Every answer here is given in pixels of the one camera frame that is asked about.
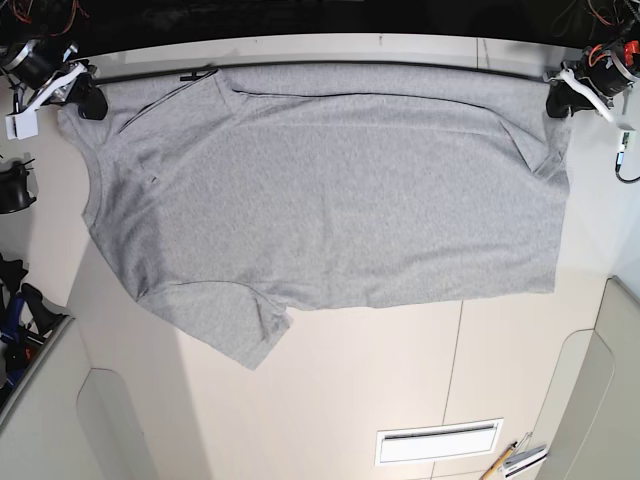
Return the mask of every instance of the red wire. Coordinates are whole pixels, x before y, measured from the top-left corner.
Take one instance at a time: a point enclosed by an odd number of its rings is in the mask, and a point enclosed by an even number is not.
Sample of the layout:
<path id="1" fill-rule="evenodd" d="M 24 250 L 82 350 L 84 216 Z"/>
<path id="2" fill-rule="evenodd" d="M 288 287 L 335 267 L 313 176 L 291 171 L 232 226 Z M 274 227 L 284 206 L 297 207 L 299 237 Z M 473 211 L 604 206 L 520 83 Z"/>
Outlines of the red wire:
<path id="1" fill-rule="evenodd" d="M 593 54 L 596 53 L 598 50 L 600 50 L 602 48 L 602 44 L 599 43 L 598 45 L 596 45 L 595 47 L 593 47 L 591 49 L 591 52 L 589 52 L 589 66 L 593 67 L 593 65 L 595 65 L 594 63 L 591 62 L 591 59 L 593 58 Z"/>
<path id="2" fill-rule="evenodd" d="M 31 17 L 29 16 L 28 13 L 24 13 L 22 11 L 22 8 L 18 9 L 18 6 L 16 5 L 16 0 L 10 0 L 9 7 L 11 9 L 11 13 L 13 13 L 13 15 L 22 23 L 31 23 Z"/>
<path id="3" fill-rule="evenodd" d="M 596 63 L 598 63 L 600 60 L 602 60 L 603 58 L 606 58 L 606 57 L 608 57 L 608 56 L 609 56 L 609 54 L 608 54 L 608 53 L 601 53 L 601 54 L 600 54 L 600 55 L 598 55 L 598 56 L 596 57 L 596 59 L 593 61 L 593 65 L 595 65 L 595 64 L 596 64 Z"/>
<path id="4" fill-rule="evenodd" d="M 595 8 L 593 8 L 593 5 L 591 4 L 591 0 L 587 0 L 587 3 L 589 4 L 589 8 L 591 9 L 591 11 L 593 12 L 593 14 L 595 15 L 595 17 L 600 20 L 600 23 L 602 23 L 603 25 L 607 26 L 607 27 L 613 27 L 615 25 L 615 23 L 610 22 L 609 20 L 607 20 L 606 18 L 604 18 L 602 15 L 600 15 Z"/>
<path id="5" fill-rule="evenodd" d="M 73 25 L 73 21 L 76 19 L 76 10 L 78 8 L 78 0 L 73 0 L 71 3 L 71 14 L 69 15 L 69 20 L 67 20 L 67 24 L 64 27 L 64 30 L 58 33 L 50 33 L 51 37 L 58 37 L 60 35 L 64 35 L 71 29 L 71 25 Z"/>
<path id="6" fill-rule="evenodd" d="M 80 13 L 82 14 L 82 16 L 84 18 L 89 18 L 89 14 L 87 12 L 84 11 L 84 9 L 80 6 L 80 2 L 78 1 L 78 10 L 80 10 Z"/>

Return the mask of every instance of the air vent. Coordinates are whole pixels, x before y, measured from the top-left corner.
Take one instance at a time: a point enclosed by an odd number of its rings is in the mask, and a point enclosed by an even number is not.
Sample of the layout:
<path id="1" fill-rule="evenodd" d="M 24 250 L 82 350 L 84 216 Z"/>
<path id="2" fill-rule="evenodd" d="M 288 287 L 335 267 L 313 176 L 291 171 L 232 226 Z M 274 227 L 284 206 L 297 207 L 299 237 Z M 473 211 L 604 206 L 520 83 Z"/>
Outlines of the air vent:
<path id="1" fill-rule="evenodd" d="M 453 460 L 493 453 L 504 419 L 378 432 L 376 465 Z"/>

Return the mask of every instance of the white panel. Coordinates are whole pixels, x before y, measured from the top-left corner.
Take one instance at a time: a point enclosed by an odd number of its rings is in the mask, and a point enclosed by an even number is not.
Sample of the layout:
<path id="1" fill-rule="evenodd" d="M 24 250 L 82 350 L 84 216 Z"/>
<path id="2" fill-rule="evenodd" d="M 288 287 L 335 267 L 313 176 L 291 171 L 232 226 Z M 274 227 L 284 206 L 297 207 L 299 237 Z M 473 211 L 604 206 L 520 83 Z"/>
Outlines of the white panel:
<path id="1" fill-rule="evenodd" d="M 13 108 L 13 95 L 0 87 L 0 112 Z M 89 192 L 82 155 L 59 134 L 57 108 L 38 110 L 40 133 L 25 140 L 6 140 L 0 128 L 0 170 L 16 160 L 35 159 L 28 185 L 38 200 L 28 209 L 0 215 L 0 252 L 29 263 L 25 281 L 57 305 L 66 305 L 82 254 L 89 240 L 81 213 Z"/>
<path id="2" fill-rule="evenodd" d="M 435 478 L 443 478 L 445 480 L 478 480 L 482 474 L 484 473 L 484 470 L 478 470 L 476 472 L 468 472 L 468 473 L 461 473 L 460 475 L 447 475 L 446 477 L 431 477 L 432 479 Z M 498 480 L 498 477 L 495 476 L 491 476 L 490 477 L 491 480 Z"/>
<path id="3" fill-rule="evenodd" d="M 444 423 L 504 417 L 505 424 L 494 455 L 439 462 L 434 476 L 486 470 L 534 430 L 564 341 L 593 328 L 605 281 L 604 275 L 559 268 L 552 294 L 464 302 Z"/>
<path id="4" fill-rule="evenodd" d="M 450 460 L 492 453 L 502 419 L 378 432 L 376 465 Z"/>
<path id="5" fill-rule="evenodd" d="M 475 38 L 444 35 L 280 35 L 165 45 L 100 55 L 91 61 L 103 77 L 203 65 L 295 61 L 409 62 L 475 68 L 476 47 Z"/>
<path id="6" fill-rule="evenodd" d="M 577 60 L 577 48 L 516 42 L 494 38 L 478 39 L 478 66 L 481 69 L 541 77 L 550 68 L 560 68 L 562 60 Z"/>
<path id="7" fill-rule="evenodd" d="M 76 397 L 89 372 L 77 323 L 71 323 L 0 426 L 2 480 L 104 480 L 87 444 Z"/>
<path id="8" fill-rule="evenodd" d="M 578 380 L 592 336 L 593 330 L 580 330 L 569 335 L 562 345 L 560 358 L 529 446 L 551 445 L 553 442 Z"/>
<path id="9" fill-rule="evenodd" d="M 77 402 L 78 419 L 105 480 L 158 480 L 122 377 L 93 368 Z"/>
<path id="10" fill-rule="evenodd" d="M 607 283 L 596 333 L 611 349 L 615 374 L 566 480 L 637 480 L 640 301 L 616 279 Z"/>
<path id="11" fill-rule="evenodd" d="M 594 417 L 609 389 L 616 370 L 611 351 L 600 335 L 594 334 L 573 389 L 562 422 L 551 445 L 550 455 L 542 465 L 538 480 L 564 480 L 582 448 Z"/>

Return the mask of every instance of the floor panel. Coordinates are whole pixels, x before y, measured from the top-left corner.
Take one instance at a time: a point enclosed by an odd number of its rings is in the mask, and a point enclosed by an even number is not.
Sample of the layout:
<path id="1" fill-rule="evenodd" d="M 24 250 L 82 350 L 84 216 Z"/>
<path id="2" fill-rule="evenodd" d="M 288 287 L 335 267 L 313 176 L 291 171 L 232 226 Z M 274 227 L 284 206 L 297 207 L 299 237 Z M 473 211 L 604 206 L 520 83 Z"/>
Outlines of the floor panel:
<path id="1" fill-rule="evenodd" d="M 486 469 L 532 431 L 565 339 L 593 328 L 605 277 L 560 270 L 550 295 L 465 301 L 445 423 L 504 417 L 494 455 L 439 462 L 434 475 Z"/>
<path id="2" fill-rule="evenodd" d="M 484 473 L 484 470 L 479 470 L 477 472 L 461 473 L 459 475 L 445 475 L 441 477 L 433 477 L 433 479 L 441 478 L 442 480 L 478 480 L 483 473 Z M 498 478 L 499 477 L 497 477 L 497 474 L 496 474 L 491 478 L 491 480 L 497 480 Z"/>
<path id="3" fill-rule="evenodd" d="M 91 368 L 78 322 L 59 335 L 0 428 L 3 480 L 104 480 L 76 415 Z"/>
<path id="4" fill-rule="evenodd" d="M 11 112 L 12 102 L 11 90 L 2 83 L 0 112 Z M 8 141 L 4 124 L 0 128 L 0 171 L 12 162 L 33 160 L 28 186 L 38 198 L 26 210 L 0 215 L 0 252 L 28 262 L 25 281 L 65 305 L 89 240 L 81 217 L 89 176 L 80 152 L 60 136 L 56 118 L 53 107 L 38 111 L 40 134 L 21 141 Z"/>
<path id="5" fill-rule="evenodd" d="M 93 245 L 69 308 L 94 366 L 124 377 L 167 478 L 431 474 L 430 463 L 374 467 L 376 432 L 442 423 L 460 302 L 293 311 L 255 372 L 137 307 Z"/>

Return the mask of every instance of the cable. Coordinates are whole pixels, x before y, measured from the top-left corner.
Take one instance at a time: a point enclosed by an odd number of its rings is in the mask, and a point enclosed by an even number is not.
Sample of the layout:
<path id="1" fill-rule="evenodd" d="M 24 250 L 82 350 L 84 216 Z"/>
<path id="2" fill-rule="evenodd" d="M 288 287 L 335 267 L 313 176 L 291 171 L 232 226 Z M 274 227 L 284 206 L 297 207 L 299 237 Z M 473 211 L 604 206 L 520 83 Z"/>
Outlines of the cable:
<path id="1" fill-rule="evenodd" d="M 7 82 L 9 82 L 9 85 L 10 85 L 9 88 L 14 89 L 18 86 L 16 82 L 11 80 L 11 77 L 9 76 L 9 74 L 6 72 L 4 68 L 0 68 L 0 73 L 2 73 L 2 76 L 7 79 Z"/>
<path id="2" fill-rule="evenodd" d="M 591 9 L 591 12 L 593 13 L 593 15 L 600 20 L 600 23 L 602 23 L 603 25 L 607 26 L 607 27 L 613 27 L 616 24 L 613 22 L 610 22 L 609 20 L 607 20 L 606 18 L 604 18 L 602 15 L 600 15 L 598 13 L 598 11 L 593 8 L 593 4 L 591 3 L 591 0 L 587 0 L 587 4 L 589 5 L 589 8 Z"/>
<path id="3" fill-rule="evenodd" d="M 618 13 L 618 7 L 616 7 L 616 0 L 613 0 L 613 14 L 616 16 L 616 24 L 622 25 L 623 21 L 620 20 L 620 14 Z"/>
<path id="4" fill-rule="evenodd" d="M 33 6 L 34 0 L 4 0 L 5 3 L 9 3 L 9 8 L 11 9 L 11 13 L 13 16 L 20 20 L 22 23 L 31 24 L 33 22 L 31 18 L 31 7 Z M 64 35 L 67 33 L 71 27 L 73 26 L 73 22 L 76 18 L 76 12 L 79 11 L 85 18 L 89 18 L 87 12 L 83 10 L 80 6 L 79 0 L 71 0 L 71 10 L 69 12 L 69 18 L 64 28 L 57 33 L 48 34 L 51 37 L 57 37 L 60 35 Z"/>
<path id="5" fill-rule="evenodd" d="M 633 16 L 635 17 L 636 21 L 640 22 L 640 13 L 638 13 L 638 9 L 637 8 L 633 8 L 633 5 L 631 5 L 631 1 L 630 0 L 622 0 L 622 1 L 627 6 L 627 8 L 629 8 L 629 10 L 631 10 L 631 13 L 633 13 Z"/>
<path id="6" fill-rule="evenodd" d="M 589 52 L 589 58 L 588 58 L 588 62 L 589 62 L 589 66 L 593 67 L 596 63 L 598 63 L 600 60 L 602 60 L 603 58 L 608 57 L 610 54 L 608 51 L 606 52 L 602 52 L 600 55 L 598 55 L 595 60 L 593 59 L 593 54 L 596 53 L 598 50 L 602 50 L 602 44 L 599 43 L 598 45 L 596 45 L 595 47 L 593 47 L 591 49 L 591 52 Z"/>
<path id="7" fill-rule="evenodd" d="M 511 452 L 511 456 L 513 455 L 517 455 L 518 454 L 518 450 L 520 450 L 522 448 L 522 445 L 524 445 L 524 442 L 526 442 L 527 440 L 531 440 L 531 437 L 533 436 L 533 432 L 527 432 L 524 434 L 524 437 L 522 437 L 522 440 L 520 440 L 518 443 L 516 443 L 516 446 L 513 449 L 513 452 Z"/>
<path id="8" fill-rule="evenodd" d="M 563 37 L 567 33 L 567 31 L 569 30 L 569 27 L 571 26 L 571 22 L 573 21 L 574 17 L 577 15 L 577 12 L 571 12 L 571 10 L 573 9 L 573 7 L 575 6 L 577 1 L 578 0 L 572 0 L 572 2 L 569 4 L 569 6 L 567 8 L 565 8 L 556 17 L 556 19 L 553 22 L 551 22 L 551 26 L 549 27 L 549 32 L 551 33 L 551 36 L 553 36 L 553 37 Z M 569 12 L 571 12 L 572 14 L 569 15 L 569 17 L 567 18 L 567 21 L 565 22 L 564 27 L 559 32 L 556 32 L 555 30 L 556 30 L 556 26 L 557 26 L 558 22 L 560 22 L 560 20 L 565 15 L 567 15 Z"/>
<path id="9" fill-rule="evenodd" d="M 636 183 L 640 181 L 640 176 L 637 176 L 636 178 L 631 178 L 631 179 L 622 178 L 620 176 L 620 167 L 622 167 L 622 164 L 618 163 L 618 160 L 616 159 L 616 178 L 620 180 L 622 183 L 626 185 L 631 185 L 632 183 Z"/>

